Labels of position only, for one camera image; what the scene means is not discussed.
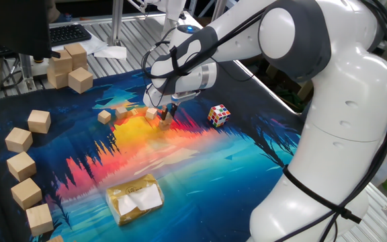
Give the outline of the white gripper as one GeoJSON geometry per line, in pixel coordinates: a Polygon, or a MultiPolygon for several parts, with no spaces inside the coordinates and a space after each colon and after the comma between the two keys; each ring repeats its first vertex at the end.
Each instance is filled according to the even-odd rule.
{"type": "Polygon", "coordinates": [[[163,106],[161,112],[161,120],[165,120],[167,117],[167,105],[171,104],[170,115],[174,118],[177,111],[177,104],[172,104],[172,95],[164,95],[152,84],[146,84],[146,89],[143,95],[143,103],[149,108],[158,108],[163,106]]]}

